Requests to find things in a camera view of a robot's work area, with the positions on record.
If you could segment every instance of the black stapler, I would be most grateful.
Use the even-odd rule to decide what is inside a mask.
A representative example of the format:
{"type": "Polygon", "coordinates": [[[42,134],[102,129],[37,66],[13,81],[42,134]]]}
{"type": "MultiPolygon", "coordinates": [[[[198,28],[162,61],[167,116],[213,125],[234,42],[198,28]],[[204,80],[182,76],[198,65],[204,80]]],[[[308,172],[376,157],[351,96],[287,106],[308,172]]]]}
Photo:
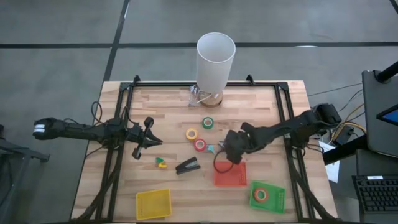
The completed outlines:
{"type": "Polygon", "coordinates": [[[200,166],[196,157],[192,157],[191,159],[186,160],[175,168],[175,170],[177,171],[177,175],[197,169],[200,169],[200,166]]]}

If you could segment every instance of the red tray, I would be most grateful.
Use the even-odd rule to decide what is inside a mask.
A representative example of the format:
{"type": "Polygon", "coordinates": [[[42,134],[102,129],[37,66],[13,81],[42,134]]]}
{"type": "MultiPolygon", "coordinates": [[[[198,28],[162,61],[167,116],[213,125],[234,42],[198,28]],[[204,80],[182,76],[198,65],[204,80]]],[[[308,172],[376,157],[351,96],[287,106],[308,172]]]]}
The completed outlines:
{"type": "MultiPolygon", "coordinates": [[[[228,170],[231,167],[230,161],[216,162],[218,170],[228,170]]],[[[241,162],[239,165],[234,164],[232,169],[225,174],[220,174],[214,170],[214,185],[219,187],[246,186],[246,163],[241,162]]]]}

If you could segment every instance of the white cylinder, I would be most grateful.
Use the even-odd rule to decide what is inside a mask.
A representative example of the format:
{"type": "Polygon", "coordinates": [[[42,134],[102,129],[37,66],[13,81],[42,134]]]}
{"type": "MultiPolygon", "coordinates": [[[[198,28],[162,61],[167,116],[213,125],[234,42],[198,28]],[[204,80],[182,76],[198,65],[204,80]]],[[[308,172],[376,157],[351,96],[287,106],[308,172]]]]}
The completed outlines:
{"type": "Polygon", "coordinates": [[[197,44],[197,84],[207,93],[219,93],[228,82],[235,43],[225,34],[205,34],[197,44]]]}

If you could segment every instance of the computer keyboard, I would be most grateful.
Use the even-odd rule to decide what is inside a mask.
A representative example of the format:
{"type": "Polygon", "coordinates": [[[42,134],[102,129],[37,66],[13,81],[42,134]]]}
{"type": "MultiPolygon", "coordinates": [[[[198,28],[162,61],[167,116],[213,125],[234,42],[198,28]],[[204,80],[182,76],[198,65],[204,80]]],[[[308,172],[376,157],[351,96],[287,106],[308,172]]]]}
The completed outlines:
{"type": "Polygon", "coordinates": [[[353,176],[364,213],[398,213],[398,175],[353,176]]]}

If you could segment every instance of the red tape roll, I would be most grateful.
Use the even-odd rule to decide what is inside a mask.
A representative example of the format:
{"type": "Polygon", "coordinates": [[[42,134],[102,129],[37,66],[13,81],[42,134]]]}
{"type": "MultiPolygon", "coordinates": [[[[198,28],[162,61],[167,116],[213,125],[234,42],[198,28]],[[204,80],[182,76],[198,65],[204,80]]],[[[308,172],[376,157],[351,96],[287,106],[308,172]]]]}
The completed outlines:
{"type": "Polygon", "coordinates": [[[193,143],[193,147],[195,147],[196,151],[202,152],[206,149],[206,142],[203,139],[196,139],[193,143]]]}
{"type": "Polygon", "coordinates": [[[268,199],[268,192],[266,189],[263,188],[257,188],[254,191],[254,199],[258,202],[265,202],[268,199]],[[259,198],[259,192],[262,192],[264,194],[264,198],[259,198]]]}

